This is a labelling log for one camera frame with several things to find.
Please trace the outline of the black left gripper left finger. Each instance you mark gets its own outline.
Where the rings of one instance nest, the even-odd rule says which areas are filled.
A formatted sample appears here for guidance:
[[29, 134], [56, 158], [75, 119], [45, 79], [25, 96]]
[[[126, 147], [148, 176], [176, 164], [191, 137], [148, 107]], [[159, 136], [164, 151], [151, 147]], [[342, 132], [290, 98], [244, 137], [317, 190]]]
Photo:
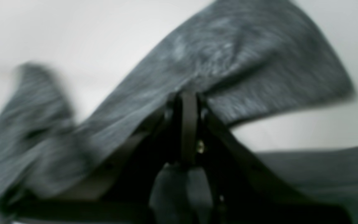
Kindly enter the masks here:
[[155, 224], [149, 199], [158, 173], [180, 157], [182, 95], [147, 116], [85, 179], [63, 193], [20, 203], [15, 224]]

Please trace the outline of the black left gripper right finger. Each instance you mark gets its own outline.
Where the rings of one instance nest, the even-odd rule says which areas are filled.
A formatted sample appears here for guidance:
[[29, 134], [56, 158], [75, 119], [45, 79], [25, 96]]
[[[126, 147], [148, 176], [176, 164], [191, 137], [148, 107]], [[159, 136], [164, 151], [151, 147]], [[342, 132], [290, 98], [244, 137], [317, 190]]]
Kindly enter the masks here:
[[194, 93], [184, 93], [184, 165], [201, 166], [211, 224], [351, 224], [340, 205], [318, 202], [277, 177]]

